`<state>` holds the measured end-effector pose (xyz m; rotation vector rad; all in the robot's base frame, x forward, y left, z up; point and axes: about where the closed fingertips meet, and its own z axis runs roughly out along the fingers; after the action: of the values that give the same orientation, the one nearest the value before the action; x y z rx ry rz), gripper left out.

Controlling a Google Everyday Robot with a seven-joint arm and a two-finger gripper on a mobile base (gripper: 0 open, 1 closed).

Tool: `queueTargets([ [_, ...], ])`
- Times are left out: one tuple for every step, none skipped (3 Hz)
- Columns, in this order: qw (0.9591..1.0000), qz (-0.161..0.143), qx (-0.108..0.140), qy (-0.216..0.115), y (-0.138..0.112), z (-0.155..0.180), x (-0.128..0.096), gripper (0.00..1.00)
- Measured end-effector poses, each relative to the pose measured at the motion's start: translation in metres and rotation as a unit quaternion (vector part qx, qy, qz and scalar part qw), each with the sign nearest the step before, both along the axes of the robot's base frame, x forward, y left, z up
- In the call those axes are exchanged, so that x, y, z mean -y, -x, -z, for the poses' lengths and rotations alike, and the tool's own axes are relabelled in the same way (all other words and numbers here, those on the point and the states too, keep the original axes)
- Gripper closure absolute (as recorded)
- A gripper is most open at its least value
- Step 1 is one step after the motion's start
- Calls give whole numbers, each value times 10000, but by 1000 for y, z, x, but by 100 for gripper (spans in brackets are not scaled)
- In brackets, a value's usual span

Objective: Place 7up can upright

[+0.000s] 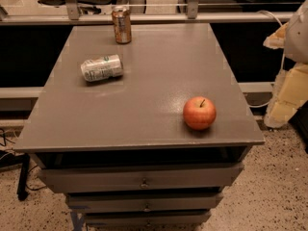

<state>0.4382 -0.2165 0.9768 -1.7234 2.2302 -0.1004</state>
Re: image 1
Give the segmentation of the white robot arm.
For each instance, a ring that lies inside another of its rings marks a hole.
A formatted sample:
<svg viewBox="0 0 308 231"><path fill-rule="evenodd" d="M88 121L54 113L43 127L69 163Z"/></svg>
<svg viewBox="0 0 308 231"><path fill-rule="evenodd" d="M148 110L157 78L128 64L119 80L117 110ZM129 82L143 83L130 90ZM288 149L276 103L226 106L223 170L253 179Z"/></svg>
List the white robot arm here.
<svg viewBox="0 0 308 231"><path fill-rule="evenodd" d="M281 48L283 59L295 62L290 70L279 70L264 117L268 127L280 128L308 101L308 0L265 39L264 45Z"/></svg>

